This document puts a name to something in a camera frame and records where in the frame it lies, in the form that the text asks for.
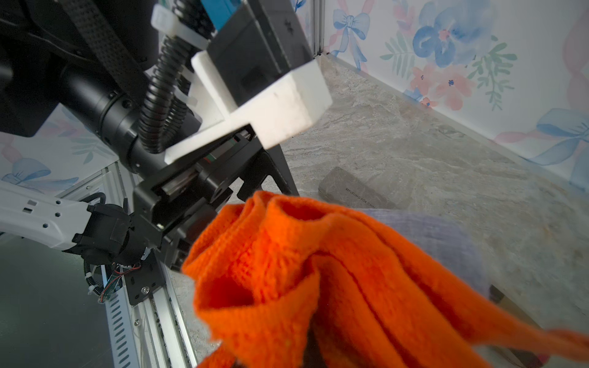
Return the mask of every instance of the black corrugated cable conduit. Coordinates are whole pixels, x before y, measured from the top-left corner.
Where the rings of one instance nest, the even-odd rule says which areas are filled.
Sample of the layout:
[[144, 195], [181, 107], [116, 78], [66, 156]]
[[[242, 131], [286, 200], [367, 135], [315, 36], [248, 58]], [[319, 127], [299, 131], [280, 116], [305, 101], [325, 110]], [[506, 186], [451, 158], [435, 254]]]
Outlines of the black corrugated cable conduit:
[[[176, 0], [172, 11], [184, 25], [210, 39], [213, 23], [200, 0]], [[139, 138], [150, 153], [163, 152], [169, 146], [187, 114], [188, 107], [174, 96], [174, 90], [178, 85], [188, 94], [190, 82], [181, 72], [191, 53], [193, 47], [183, 39], [164, 37], [139, 117]]]
[[84, 261], [84, 277], [86, 278], [86, 283], [88, 283], [88, 286], [93, 288], [93, 292], [94, 294], [100, 296], [102, 294], [102, 286], [99, 286], [96, 284], [96, 281], [94, 281], [94, 278], [92, 276], [92, 274], [90, 273], [90, 263]]

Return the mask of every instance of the orange knit cloth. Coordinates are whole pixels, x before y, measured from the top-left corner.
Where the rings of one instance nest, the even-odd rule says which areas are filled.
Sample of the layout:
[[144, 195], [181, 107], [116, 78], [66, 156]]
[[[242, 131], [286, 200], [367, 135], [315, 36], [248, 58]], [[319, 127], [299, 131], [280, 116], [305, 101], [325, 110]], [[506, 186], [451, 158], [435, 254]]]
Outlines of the orange knit cloth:
[[182, 271], [223, 341], [199, 368], [300, 367], [308, 328], [328, 367], [491, 367], [480, 344], [589, 360], [589, 337], [521, 323], [390, 227], [309, 198], [225, 206]]

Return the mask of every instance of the gray cloth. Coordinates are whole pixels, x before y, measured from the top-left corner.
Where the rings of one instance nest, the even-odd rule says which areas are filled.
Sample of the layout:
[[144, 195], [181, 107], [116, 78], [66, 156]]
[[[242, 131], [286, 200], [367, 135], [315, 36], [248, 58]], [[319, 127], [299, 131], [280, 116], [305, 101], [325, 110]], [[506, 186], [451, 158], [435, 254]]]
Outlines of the gray cloth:
[[458, 225], [443, 218], [395, 210], [359, 210], [392, 227], [474, 290], [488, 297], [481, 253]]

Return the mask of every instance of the floral wallpaper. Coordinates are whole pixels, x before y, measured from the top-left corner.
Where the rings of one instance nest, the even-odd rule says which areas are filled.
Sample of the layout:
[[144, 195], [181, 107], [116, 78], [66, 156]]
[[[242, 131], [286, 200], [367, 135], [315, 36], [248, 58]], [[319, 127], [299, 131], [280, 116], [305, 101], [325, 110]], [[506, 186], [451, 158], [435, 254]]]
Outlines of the floral wallpaper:
[[586, 0], [326, 0], [323, 44], [589, 191]]
[[305, 38], [311, 50], [313, 47], [313, 4], [315, 0], [290, 0], [294, 12], [299, 18], [300, 25], [303, 27]]
[[0, 180], [59, 194], [118, 158], [63, 105], [34, 137], [0, 132]]

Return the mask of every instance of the blue flower print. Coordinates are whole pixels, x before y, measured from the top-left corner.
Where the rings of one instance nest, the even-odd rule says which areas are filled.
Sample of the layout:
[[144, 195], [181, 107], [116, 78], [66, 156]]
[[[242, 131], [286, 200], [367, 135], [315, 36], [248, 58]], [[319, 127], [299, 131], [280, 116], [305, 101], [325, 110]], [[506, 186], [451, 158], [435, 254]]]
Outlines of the blue flower print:
[[437, 66], [467, 64], [490, 46], [495, 14], [489, 0], [454, 0], [438, 9], [434, 1], [419, 13], [413, 50], [420, 58], [433, 59]]
[[417, 102], [423, 99], [423, 95], [421, 94], [421, 92], [419, 92], [419, 88], [415, 88], [415, 90], [413, 91], [411, 91], [410, 89], [406, 89], [403, 93], [410, 99], [415, 100]]

